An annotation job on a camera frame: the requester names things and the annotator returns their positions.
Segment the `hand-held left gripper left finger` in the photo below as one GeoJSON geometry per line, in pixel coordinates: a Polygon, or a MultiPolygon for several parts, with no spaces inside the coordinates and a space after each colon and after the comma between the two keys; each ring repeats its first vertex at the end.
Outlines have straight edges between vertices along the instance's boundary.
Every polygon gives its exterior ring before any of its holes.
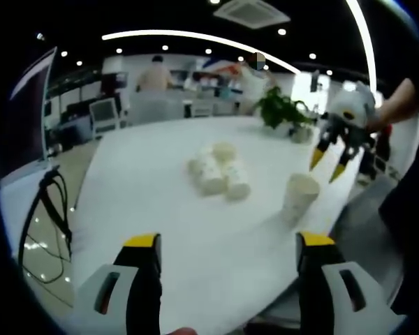
{"type": "Polygon", "coordinates": [[[75,333],[159,334],[161,295],[161,235],[131,237],[80,286],[75,333]]]}

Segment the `person's right hand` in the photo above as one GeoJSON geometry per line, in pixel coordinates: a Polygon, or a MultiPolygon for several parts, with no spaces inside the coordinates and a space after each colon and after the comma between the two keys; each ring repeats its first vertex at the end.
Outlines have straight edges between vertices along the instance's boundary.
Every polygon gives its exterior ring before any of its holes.
{"type": "Polygon", "coordinates": [[[380,106],[376,113],[368,118],[366,129],[369,133],[376,133],[383,130],[388,124],[391,124],[392,108],[387,105],[380,106]]]}

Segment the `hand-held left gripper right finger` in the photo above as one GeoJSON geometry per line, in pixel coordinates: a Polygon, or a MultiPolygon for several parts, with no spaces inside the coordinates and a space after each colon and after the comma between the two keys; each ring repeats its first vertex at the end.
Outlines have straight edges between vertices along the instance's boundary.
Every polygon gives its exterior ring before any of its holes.
{"type": "Polygon", "coordinates": [[[330,237],[297,234],[297,272],[302,334],[393,333],[381,286],[330,237]]]}

